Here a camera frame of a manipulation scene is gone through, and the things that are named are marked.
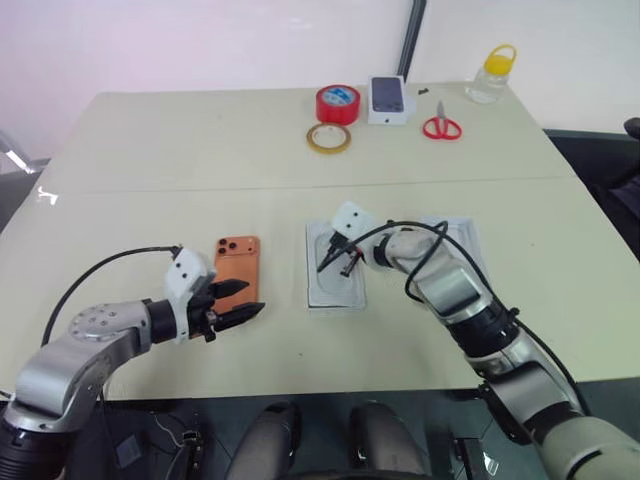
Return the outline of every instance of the white table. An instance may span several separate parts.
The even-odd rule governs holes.
[[[466,146],[462,142],[427,141],[408,127],[376,127],[373,135],[361,124],[354,127],[354,145],[334,157],[310,153],[304,143],[304,149],[291,147],[291,151],[271,156],[275,150],[267,145],[264,150],[268,155],[252,162],[259,163],[256,169],[261,171],[269,163],[278,166],[281,175],[274,171],[265,178],[254,172],[246,175],[244,184],[243,178],[231,175],[239,168],[236,163],[225,160],[233,151],[233,138],[226,143],[218,138],[219,151],[225,153],[207,163],[199,156],[202,143],[185,144],[184,155],[178,159],[160,155],[158,145],[167,147],[168,143],[159,137],[149,146],[157,155],[145,156],[132,132],[126,130],[118,136],[109,130],[107,142],[95,130],[98,124],[109,124],[109,118],[115,120],[115,111],[135,110],[133,107],[141,103],[147,105],[138,112],[140,129],[145,132],[147,121],[158,122],[162,112],[156,103],[165,105],[167,117],[171,117],[169,112],[194,110],[198,114],[193,118],[214,121],[215,99],[226,98],[219,92],[99,98],[42,178],[45,190],[60,194],[57,203],[52,206],[47,199],[38,201],[32,193],[0,236],[0,349],[5,359],[0,366],[0,387],[12,388],[21,365],[39,344],[53,305],[96,261],[126,248],[178,242],[212,254],[216,239],[231,234],[256,234],[262,240],[260,296],[267,302],[265,310],[252,322],[220,334],[212,344],[197,339],[180,346],[154,346],[149,354],[116,373],[110,398],[477,385],[479,379],[446,329],[406,299],[400,274],[366,271],[368,305],[363,312],[319,314],[307,310],[304,225],[308,220],[330,218],[347,199],[381,219],[427,214],[473,217],[496,291],[507,305],[521,308],[522,320],[548,341],[578,380],[638,375],[640,268],[635,258],[513,96],[495,106],[519,125],[509,127],[502,122],[505,139],[517,136],[521,142],[518,154],[515,146],[509,147],[514,149],[514,165],[510,165],[499,151],[489,151],[484,136],[474,133],[476,125],[485,129],[486,124],[464,120],[475,115],[475,106],[463,108],[455,93],[445,97],[447,88],[434,86],[432,92],[439,92],[435,98],[443,98],[447,108],[458,105],[455,116],[451,109],[451,116],[465,128]],[[255,105],[260,98],[302,101],[305,96],[313,98],[313,93],[225,94],[231,98],[227,102],[241,105],[244,97]],[[201,100],[195,101],[194,95]],[[198,107],[207,99],[212,105],[208,116]],[[146,121],[143,110],[147,110]],[[277,121],[280,117],[272,110],[265,112],[263,128],[271,132],[275,142],[280,133],[290,135],[288,129],[304,133],[307,125],[313,124],[311,115],[303,111],[288,127]],[[429,104],[426,112],[419,108],[418,117],[432,113]],[[116,123],[111,122],[109,128],[116,128]],[[238,118],[237,128],[241,124]],[[364,139],[378,141],[378,135],[385,136],[379,145],[386,147],[375,151]],[[127,144],[139,155],[127,154],[131,166],[127,169],[122,159],[108,163],[104,156],[88,156],[93,143],[109,143],[110,148],[121,151]],[[239,145],[240,149],[248,148]],[[418,154],[419,148],[424,154]],[[400,154],[390,161],[388,152]],[[533,162],[532,152],[537,162]],[[183,169],[174,165],[178,161]],[[306,162],[318,178],[303,175],[303,169],[296,167],[298,162]],[[316,170],[321,162],[334,168]],[[465,168],[459,167],[456,173],[450,166],[453,162]],[[154,164],[160,171],[151,170],[144,178],[137,176]],[[371,168],[363,171],[366,181],[360,181],[353,167],[364,164]],[[502,166],[510,170],[509,175]],[[118,169],[120,183],[116,182]],[[208,187],[207,178],[194,174],[198,169],[211,173]],[[385,169],[391,180],[384,177]],[[80,183],[80,177],[91,170],[95,175]],[[213,175],[216,170],[224,175]],[[175,185],[169,172],[177,176]],[[66,328],[70,315],[87,305],[160,298],[168,262],[163,254],[150,254],[123,259],[101,270],[69,301],[54,336]]]

